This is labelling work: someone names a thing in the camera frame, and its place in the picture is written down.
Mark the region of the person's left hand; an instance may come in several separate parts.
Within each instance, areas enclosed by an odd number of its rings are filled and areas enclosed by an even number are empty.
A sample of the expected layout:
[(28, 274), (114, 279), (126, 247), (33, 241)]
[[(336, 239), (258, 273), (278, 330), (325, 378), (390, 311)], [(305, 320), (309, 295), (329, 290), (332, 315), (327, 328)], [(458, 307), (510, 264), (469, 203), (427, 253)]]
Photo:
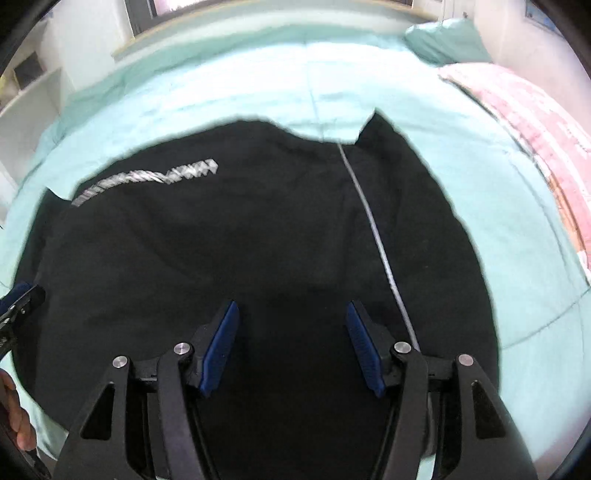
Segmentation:
[(8, 412), (11, 430), (16, 434), (16, 442), (20, 450), (32, 451), (37, 448), (37, 436), (31, 424), (29, 414), (21, 406), (16, 385), (12, 377), (1, 370), (1, 403)]

